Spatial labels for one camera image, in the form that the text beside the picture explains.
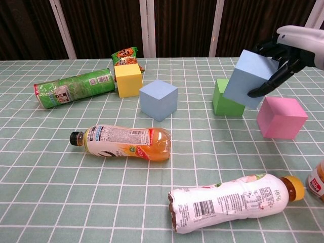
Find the green checkered tablecloth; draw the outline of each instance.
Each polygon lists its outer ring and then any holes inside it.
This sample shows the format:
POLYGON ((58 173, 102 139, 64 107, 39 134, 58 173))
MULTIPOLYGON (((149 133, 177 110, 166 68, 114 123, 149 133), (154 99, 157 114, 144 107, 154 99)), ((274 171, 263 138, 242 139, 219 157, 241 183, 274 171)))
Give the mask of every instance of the green checkered tablecloth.
POLYGON ((295 140, 264 139, 258 110, 214 116, 217 78, 237 58, 139 59, 144 85, 179 88, 178 110, 162 122, 143 114, 139 98, 116 92, 43 110, 33 84, 106 68, 111 59, 0 62, 0 242, 324 242, 324 204, 308 191, 284 212, 177 234, 168 192, 254 173, 305 182, 324 159, 324 72, 306 68, 272 92, 297 99, 309 118, 295 140), (165 163, 104 159, 69 144, 95 124, 163 127, 172 132, 165 163))

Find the white bottle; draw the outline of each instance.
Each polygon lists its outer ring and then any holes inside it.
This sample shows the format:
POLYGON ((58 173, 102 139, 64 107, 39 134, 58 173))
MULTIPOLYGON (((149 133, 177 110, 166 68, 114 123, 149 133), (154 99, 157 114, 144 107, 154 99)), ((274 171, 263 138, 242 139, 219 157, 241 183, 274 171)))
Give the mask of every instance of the white bottle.
POLYGON ((233 181, 169 192, 173 227, 185 234, 226 221, 280 213, 289 201, 301 200, 304 186, 292 176, 245 176, 233 181))

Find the snack can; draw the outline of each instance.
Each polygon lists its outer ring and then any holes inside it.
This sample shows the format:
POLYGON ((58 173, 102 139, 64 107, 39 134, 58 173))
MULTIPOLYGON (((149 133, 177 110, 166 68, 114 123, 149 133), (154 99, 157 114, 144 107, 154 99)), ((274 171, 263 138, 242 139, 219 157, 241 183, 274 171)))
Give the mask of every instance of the snack can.
POLYGON ((114 89, 109 68, 34 85, 36 98, 45 109, 114 89))

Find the green snack package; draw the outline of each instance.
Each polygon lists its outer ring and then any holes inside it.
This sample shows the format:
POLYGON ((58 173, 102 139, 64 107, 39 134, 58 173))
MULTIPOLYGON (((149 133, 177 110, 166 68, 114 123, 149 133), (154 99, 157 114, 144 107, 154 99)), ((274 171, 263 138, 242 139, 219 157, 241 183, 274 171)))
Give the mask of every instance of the green snack package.
POLYGON ((114 89, 109 68, 34 85, 36 98, 45 109, 114 89))
MULTIPOLYGON (((135 64, 138 63, 136 59, 137 47, 130 47, 123 49, 121 51, 115 52, 112 54, 112 62, 114 66, 126 65, 126 64, 135 64)), ((144 72, 144 68, 140 65, 141 72, 144 72)))

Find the dark curtain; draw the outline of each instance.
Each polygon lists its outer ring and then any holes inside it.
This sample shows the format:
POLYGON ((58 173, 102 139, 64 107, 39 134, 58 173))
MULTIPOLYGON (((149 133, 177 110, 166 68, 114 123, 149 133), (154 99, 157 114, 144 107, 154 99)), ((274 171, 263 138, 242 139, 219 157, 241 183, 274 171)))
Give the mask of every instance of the dark curtain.
POLYGON ((143 57, 139 0, 60 1, 77 58, 111 58, 136 46, 143 57))
POLYGON ((284 25, 304 26, 315 0, 225 0, 216 57, 238 57, 284 25))
POLYGON ((68 58, 49 1, 1 0, 0 33, 1 60, 68 58))
POLYGON ((154 0, 157 57, 207 57, 217 1, 154 0))

